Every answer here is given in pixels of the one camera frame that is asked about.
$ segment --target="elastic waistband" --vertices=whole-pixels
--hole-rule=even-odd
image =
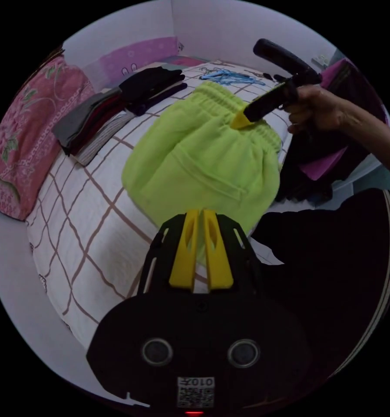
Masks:
[[[232,121],[238,112],[242,111],[247,103],[235,96],[227,88],[212,81],[205,81],[195,88],[194,92],[185,99],[199,106],[202,110],[212,116],[228,117],[228,123]],[[255,123],[243,129],[244,133],[252,132],[254,135],[260,135],[266,138],[267,150],[279,152],[281,149],[280,136],[265,121]]]

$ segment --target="blue clothes hanger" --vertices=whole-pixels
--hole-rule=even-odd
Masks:
[[[235,73],[233,71],[229,71],[228,69],[220,68],[214,68],[207,74],[201,75],[199,78],[208,79],[224,86],[228,86],[230,84],[258,84],[261,86],[266,85],[264,82],[259,81],[254,77],[250,77],[249,75]]]

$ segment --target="striped folded clothing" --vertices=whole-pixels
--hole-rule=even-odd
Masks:
[[[116,114],[72,157],[82,166],[87,166],[109,139],[134,117],[135,114],[128,111]]]

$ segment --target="floral pillowcase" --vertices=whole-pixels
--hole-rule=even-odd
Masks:
[[[95,94],[63,56],[49,61],[17,94],[0,124],[0,212],[24,220],[60,146],[51,129]]]

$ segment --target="human hand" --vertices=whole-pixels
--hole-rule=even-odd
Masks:
[[[297,133],[306,128],[306,122],[314,120],[317,129],[337,130],[344,123],[345,100],[318,86],[302,86],[297,89],[298,102],[288,106],[292,125],[290,133]]]

